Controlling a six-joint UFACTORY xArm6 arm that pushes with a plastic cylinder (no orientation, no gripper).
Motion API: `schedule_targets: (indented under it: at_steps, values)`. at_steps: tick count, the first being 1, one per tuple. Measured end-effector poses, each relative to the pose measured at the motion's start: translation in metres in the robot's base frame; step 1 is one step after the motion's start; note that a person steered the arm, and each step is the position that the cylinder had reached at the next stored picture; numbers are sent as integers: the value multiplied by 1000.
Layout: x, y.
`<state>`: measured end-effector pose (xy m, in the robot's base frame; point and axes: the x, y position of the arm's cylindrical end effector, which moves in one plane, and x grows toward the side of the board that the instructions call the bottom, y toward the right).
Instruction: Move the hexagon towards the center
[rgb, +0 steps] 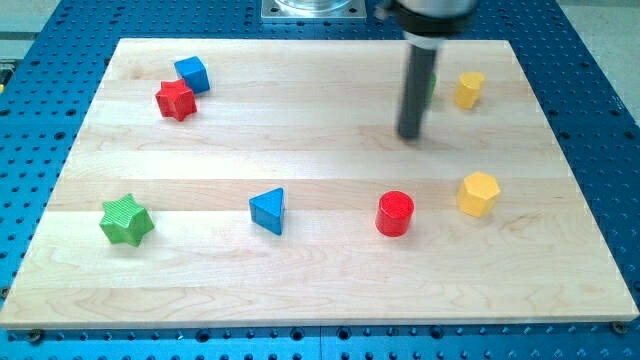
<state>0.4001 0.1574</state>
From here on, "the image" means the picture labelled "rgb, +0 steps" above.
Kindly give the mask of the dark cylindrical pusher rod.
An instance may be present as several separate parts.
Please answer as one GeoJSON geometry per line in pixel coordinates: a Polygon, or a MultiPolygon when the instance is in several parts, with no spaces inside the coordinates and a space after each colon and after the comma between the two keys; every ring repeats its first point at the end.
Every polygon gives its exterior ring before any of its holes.
{"type": "Polygon", "coordinates": [[[438,37],[404,33],[409,44],[397,133],[405,140],[420,137],[423,117],[431,103],[432,79],[442,42],[438,37]]]}

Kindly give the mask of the robot arm silver black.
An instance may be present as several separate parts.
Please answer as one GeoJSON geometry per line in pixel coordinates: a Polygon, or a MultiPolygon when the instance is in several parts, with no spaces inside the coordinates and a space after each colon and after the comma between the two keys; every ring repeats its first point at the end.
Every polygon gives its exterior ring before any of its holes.
{"type": "Polygon", "coordinates": [[[431,103],[432,78],[440,44],[462,33],[478,7],[477,0],[382,0],[375,16],[395,16],[409,44],[396,129],[405,140],[420,137],[431,103]]]}

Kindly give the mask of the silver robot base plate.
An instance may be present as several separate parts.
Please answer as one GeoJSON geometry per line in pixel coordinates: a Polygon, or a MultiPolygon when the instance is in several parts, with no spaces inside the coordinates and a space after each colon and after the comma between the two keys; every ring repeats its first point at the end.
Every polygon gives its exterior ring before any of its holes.
{"type": "Polygon", "coordinates": [[[262,0],[261,18],[290,19],[364,19],[364,0],[262,0]]]}

